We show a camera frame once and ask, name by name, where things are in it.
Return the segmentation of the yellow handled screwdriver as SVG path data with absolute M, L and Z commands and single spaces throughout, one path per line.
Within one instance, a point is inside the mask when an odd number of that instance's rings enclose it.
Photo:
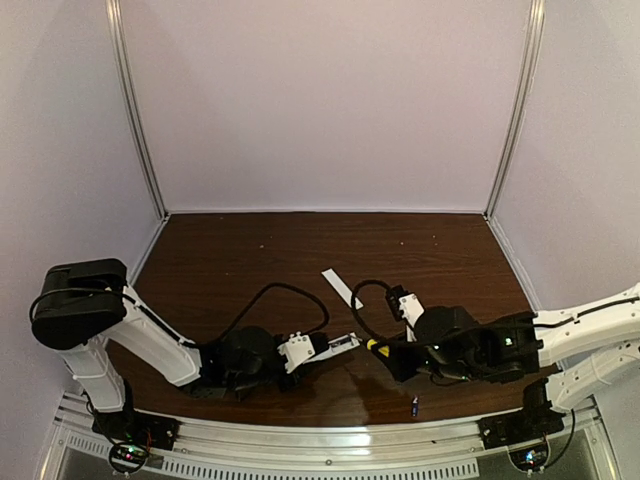
M 374 339 L 366 342 L 366 349 L 378 358 L 389 359 L 391 356 L 390 346 Z

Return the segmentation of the white remote control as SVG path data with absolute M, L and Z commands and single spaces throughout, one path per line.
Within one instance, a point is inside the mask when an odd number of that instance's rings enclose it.
M 353 333 L 329 339 L 326 334 L 318 333 L 312 336 L 312 346 L 315 354 L 312 362 L 324 361 L 358 348 L 360 339 Z

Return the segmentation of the white battery cover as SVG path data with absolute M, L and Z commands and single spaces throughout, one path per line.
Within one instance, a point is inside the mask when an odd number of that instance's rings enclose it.
M 353 307 L 356 310 L 364 307 L 361 300 L 353 294 L 351 288 L 334 269 L 326 269 L 321 272 L 321 275 L 349 307 Z

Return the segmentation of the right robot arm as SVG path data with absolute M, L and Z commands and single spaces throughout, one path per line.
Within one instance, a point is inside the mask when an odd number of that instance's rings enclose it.
M 404 333 L 368 349 L 404 382 L 419 373 L 454 382 L 511 383 L 582 355 L 526 393 L 564 414 L 631 376 L 639 365 L 639 288 L 558 310 L 526 311 L 481 324 L 461 306 L 425 308 L 413 293 L 391 297 Z

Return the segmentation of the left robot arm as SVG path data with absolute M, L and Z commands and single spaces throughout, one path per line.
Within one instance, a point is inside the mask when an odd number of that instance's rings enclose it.
M 131 391 L 106 351 L 115 342 L 195 398 L 288 382 L 316 351 L 307 334 L 280 340 L 260 327 L 198 344 L 179 334 L 139 297 L 117 259 L 57 265 L 29 310 L 34 337 L 56 351 L 100 413 L 117 413 Z

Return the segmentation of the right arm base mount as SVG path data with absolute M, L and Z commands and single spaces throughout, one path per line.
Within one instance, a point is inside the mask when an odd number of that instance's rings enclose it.
M 506 447 L 511 465 L 527 475 L 551 464 L 549 436 L 564 429 L 564 415 L 531 413 L 524 409 L 481 418 L 480 437 L 486 450 Z

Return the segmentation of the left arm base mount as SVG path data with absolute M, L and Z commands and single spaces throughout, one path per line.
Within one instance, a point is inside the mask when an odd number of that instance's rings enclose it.
M 174 418 L 133 411 L 94 413 L 92 430 L 110 444 L 109 465 L 125 476 L 140 471 L 152 457 L 153 449 L 171 451 L 180 422 Z

